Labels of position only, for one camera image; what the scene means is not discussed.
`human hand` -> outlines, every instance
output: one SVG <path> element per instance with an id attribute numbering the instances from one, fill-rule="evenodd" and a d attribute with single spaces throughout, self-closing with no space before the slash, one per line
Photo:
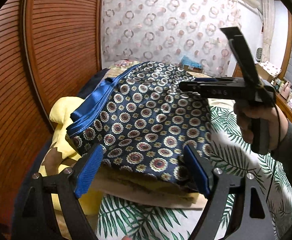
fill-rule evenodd
<path id="1" fill-rule="evenodd" d="M 280 116 L 282 141 L 287 133 L 288 121 L 283 112 L 276 106 Z M 269 149 L 275 150 L 278 144 L 278 117 L 276 109 L 273 107 L 240 107 L 238 103 L 234 105 L 234 113 L 237 115 L 237 125 L 240 128 L 243 139 L 247 143 L 253 142 L 253 132 L 251 131 L 251 118 L 262 118 L 268 121 L 269 127 Z"/>
<path id="2" fill-rule="evenodd" d="M 132 240 L 129 236 L 124 236 L 122 240 Z"/>

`metal screw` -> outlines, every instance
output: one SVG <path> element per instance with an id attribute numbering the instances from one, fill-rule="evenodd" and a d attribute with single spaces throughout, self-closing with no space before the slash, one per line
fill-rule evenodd
<path id="1" fill-rule="evenodd" d="M 67 167 L 64 169 L 64 173 L 66 173 L 66 174 L 70 174 L 72 171 L 73 171 L 73 169 L 70 167 Z"/>
<path id="2" fill-rule="evenodd" d="M 247 177 L 248 179 L 254 179 L 254 175 L 251 174 L 251 173 L 247 173 L 247 174 L 246 174 L 246 177 Z"/>
<path id="3" fill-rule="evenodd" d="M 220 168 L 215 168 L 215 169 L 214 169 L 214 172 L 215 172 L 216 174 L 222 174 L 222 173 L 223 173 L 223 171 L 222 171 Z"/>
<path id="4" fill-rule="evenodd" d="M 39 172 L 36 172 L 32 175 L 32 178 L 33 179 L 38 179 L 40 177 L 40 173 Z"/>

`blue patterned fabric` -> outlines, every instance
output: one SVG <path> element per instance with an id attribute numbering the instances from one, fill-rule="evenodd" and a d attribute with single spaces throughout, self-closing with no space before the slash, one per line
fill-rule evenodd
<path id="1" fill-rule="evenodd" d="M 102 163 L 111 168 L 190 187 L 183 147 L 192 144 L 207 158 L 211 151 L 207 99 L 178 87 L 180 81 L 193 79 L 172 64 L 134 66 L 119 79 L 106 81 L 108 87 L 97 88 L 91 97 L 98 100 L 90 110 L 83 103 L 75 111 L 67 133 L 80 155 L 99 142 Z"/>

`white wall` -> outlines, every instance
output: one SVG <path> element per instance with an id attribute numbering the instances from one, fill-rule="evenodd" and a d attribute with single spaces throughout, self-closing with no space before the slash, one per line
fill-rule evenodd
<path id="1" fill-rule="evenodd" d="M 239 4 L 241 18 L 242 18 L 242 33 L 250 47 L 253 59 L 255 60 L 256 50 L 263 45 L 263 35 L 262 35 L 262 21 L 259 17 L 259 12 L 257 9 L 253 9 L 250 6 L 245 6 Z M 236 60 L 234 56 L 230 59 L 230 64 L 228 66 L 227 75 L 232 76 L 236 67 Z"/>
<path id="2" fill-rule="evenodd" d="M 285 5 L 275 1 L 275 26 L 272 39 L 270 62 L 277 67 L 282 66 L 288 33 L 288 12 Z"/>

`leaf-print bedsheet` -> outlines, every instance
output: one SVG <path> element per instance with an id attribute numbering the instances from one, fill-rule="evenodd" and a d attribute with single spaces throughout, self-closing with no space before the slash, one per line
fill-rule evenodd
<path id="1" fill-rule="evenodd" d="M 266 195 L 275 161 L 251 152 L 236 124 L 232 107 L 211 106 L 211 161 L 223 171 L 245 176 L 253 173 Z M 292 224 L 292 187 L 283 166 L 276 164 L 268 207 L 271 212 L 275 238 L 280 238 Z M 225 235 L 230 219 L 234 195 L 228 195 L 222 221 L 215 239 Z M 99 211 L 97 236 L 99 239 L 121 239 L 129 235 L 133 240 L 186 240 L 201 216 L 201 210 L 169 209 L 145 206 L 105 195 Z"/>

